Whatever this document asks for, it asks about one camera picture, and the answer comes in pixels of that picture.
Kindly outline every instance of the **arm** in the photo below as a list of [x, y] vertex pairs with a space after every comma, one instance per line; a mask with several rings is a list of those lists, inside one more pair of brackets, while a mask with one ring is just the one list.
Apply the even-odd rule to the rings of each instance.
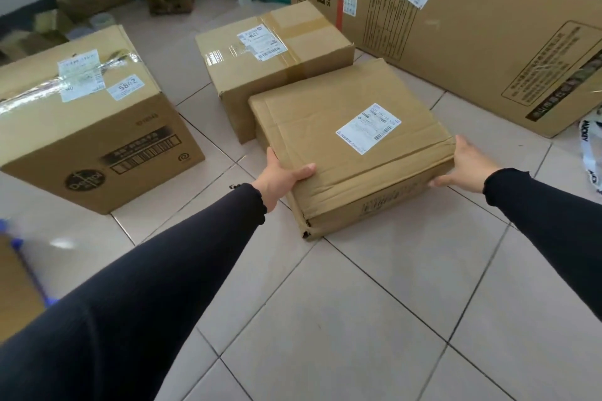
[[154, 399], [265, 213], [241, 185], [94, 275], [0, 348], [3, 399]]
[[513, 168], [489, 176], [483, 193], [602, 320], [602, 206]]

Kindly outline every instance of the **person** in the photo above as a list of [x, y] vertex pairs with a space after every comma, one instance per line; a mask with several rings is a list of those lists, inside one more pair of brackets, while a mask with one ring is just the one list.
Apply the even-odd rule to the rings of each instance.
[[[602, 206], [501, 168], [464, 137], [431, 186], [484, 193], [600, 319]], [[213, 205], [135, 247], [0, 347], [5, 401], [148, 400], [264, 215], [315, 165], [267, 167]]]

